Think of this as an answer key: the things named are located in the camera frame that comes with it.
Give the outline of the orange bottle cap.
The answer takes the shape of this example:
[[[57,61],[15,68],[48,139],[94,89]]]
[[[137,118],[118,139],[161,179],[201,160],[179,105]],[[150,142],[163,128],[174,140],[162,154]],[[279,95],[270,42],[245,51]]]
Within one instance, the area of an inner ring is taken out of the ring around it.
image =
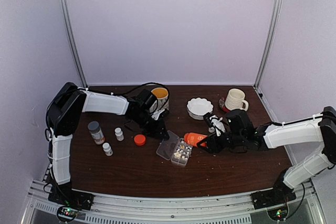
[[[137,145],[137,146],[143,146],[146,144],[146,137],[145,135],[143,134],[137,134],[134,138],[134,143]]]

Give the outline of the small white pill bottle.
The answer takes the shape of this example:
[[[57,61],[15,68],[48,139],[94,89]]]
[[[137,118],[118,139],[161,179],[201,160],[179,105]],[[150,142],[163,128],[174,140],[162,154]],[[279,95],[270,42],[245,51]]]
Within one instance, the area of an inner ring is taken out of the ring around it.
[[[103,147],[104,153],[107,156],[112,156],[113,155],[113,150],[112,150],[109,143],[107,143],[107,142],[103,143],[102,147]]]

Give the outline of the grey-capped orange label bottle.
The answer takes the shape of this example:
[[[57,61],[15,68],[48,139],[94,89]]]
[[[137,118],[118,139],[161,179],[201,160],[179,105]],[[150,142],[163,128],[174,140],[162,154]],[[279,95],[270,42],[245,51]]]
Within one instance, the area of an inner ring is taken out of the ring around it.
[[[97,121],[92,121],[88,124],[87,126],[94,142],[97,144],[97,145],[102,145],[104,144],[105,142],[105,137],[104,137],[104,134],[102,132],[102,129],[100,127],[100,124],[99,122]]]

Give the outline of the orange pill bottle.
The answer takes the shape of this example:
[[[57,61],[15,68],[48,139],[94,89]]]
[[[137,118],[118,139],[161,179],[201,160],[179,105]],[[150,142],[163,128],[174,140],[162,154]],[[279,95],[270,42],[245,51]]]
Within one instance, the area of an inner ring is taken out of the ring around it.
[[[199,133],[185,133],[184,142],[188,145],[197,147],[198,142],[205,139],[207,135],[199,134]]]

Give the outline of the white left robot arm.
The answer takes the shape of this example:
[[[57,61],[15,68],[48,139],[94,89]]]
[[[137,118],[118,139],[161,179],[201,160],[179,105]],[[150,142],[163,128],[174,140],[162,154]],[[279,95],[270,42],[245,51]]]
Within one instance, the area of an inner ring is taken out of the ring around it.
[[[168,140],[169,134],[161,115],[150,112],[157,101],[148,84],[135,86],[128,91],[104,92],[65,83],[52,99],[46,111],[46,136],[51,142],[52,178],[59,185],[54,194],[64,205],[71,205],[75,192],[70,183],[70,155],[72,139],[78,132],[84,114],[113,114],[124,116],[136,123],[143,135]]]

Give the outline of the clear plastic pill organizer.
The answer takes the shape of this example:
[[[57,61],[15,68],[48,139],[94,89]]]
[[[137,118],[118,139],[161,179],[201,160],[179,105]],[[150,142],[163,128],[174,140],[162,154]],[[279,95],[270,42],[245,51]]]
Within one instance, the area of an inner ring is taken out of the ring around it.
[[[168,131],[169,134],[169,139],[168,140],[162,140],[162,142],[159,144],[157,150],[156,150],[156,154],[158,156],[160,156],[161,158],[167,160],[167,161],[171,161],[172,156],[175,152],[175,150],[178,147],[189,147],[191,149],[191,154],[192,154],[192,149],[193,147],[191,145],[188,145],[184,142],[183,138],[180,138],[179,136],[177,136],[175,133],[173,133],[172,131]],[[172,164],[178,165],[178,166],[182,166],[185,167],[187,165],[186,164],[178,164],[176,162],[171,161]]]

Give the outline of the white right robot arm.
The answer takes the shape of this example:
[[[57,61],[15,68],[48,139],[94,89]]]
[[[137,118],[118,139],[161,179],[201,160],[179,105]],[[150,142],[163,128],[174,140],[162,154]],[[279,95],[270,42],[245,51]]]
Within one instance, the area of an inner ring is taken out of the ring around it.
[[[319,142],[318,148],[300,163],[285,170],[269,192],[272,203],[279,204],[289,191],[305,180],[335,165],[335,109],[324,107],[319,114],[292,122],[269,122],[254,127],[247,112],[234,109],[225,115],[229,131],[220,129],[215,115],[206,113],[204,120],[215,132],[197,142],[196,146],[208,153],[219,153],[225,148],[244,147],[247,150],[267,151],[280,146]]]

